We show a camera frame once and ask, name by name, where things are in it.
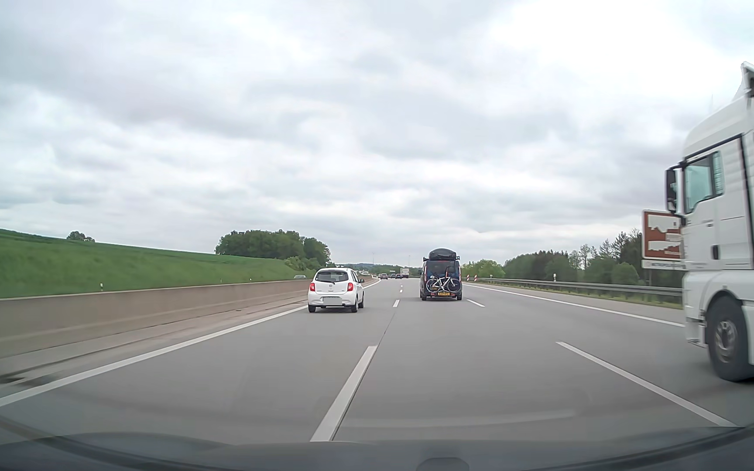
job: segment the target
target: dark van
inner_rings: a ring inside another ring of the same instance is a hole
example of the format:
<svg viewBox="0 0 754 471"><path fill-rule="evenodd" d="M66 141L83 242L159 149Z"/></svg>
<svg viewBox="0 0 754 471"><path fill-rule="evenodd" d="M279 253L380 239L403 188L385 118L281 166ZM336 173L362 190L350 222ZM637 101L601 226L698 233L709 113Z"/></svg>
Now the dark van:
<svg viewBox="0 0 754 471"><path fill-rule="evenodd" d="M424 257L421 267L421 300L430 297L445 297L462 300L462 269L456 252L450 249L435 249Z"/></svg>

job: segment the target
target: side mirror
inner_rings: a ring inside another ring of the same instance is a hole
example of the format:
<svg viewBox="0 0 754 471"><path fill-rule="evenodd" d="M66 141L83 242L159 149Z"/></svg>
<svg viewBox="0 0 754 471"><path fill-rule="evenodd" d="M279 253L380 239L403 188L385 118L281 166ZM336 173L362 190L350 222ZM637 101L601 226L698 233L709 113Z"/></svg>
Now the side mirror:
<svg viewBox="0 0 754 471"><path fill-rule="evenodd" d="M677 213L677 172L673 168L665 170L665 209Z"/></svg>

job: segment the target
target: cloud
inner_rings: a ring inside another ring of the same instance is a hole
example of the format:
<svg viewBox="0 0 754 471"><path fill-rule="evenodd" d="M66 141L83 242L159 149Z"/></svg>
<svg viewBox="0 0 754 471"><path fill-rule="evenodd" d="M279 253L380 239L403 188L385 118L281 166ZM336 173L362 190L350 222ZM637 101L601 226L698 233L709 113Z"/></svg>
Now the cloud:
<svg viewBox="0 0 754 471"><path fill-rule="evenodd" d="M662 207L685 134L754 62L747 18L0 0L0 226L201 252L282 228L340 262L598 244Z"/></svg>

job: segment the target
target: white car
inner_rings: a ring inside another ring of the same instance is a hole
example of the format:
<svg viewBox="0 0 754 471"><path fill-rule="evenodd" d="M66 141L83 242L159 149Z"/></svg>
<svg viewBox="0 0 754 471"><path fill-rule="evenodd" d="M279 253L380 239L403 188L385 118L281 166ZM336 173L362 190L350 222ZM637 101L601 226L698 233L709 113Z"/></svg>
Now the white car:
<svg viewBox="0 0 754 471"><path fill-rule="evenodd" d="M322 268L316 272L308 291L308 311L316 307L348 307L352 313L364 307L363 280L350 268Z"/></svg>

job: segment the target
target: concrete barrier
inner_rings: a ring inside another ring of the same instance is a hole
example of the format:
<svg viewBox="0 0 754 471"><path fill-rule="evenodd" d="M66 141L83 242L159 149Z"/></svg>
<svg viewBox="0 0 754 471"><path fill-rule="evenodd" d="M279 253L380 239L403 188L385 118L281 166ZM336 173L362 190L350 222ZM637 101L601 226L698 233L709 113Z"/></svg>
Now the concrete barrier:
<svg viewBox="0 0 754 471"><path fill-rule="evenodd" d="M310 281L0 299L0 358L295 297Z"/></svg>

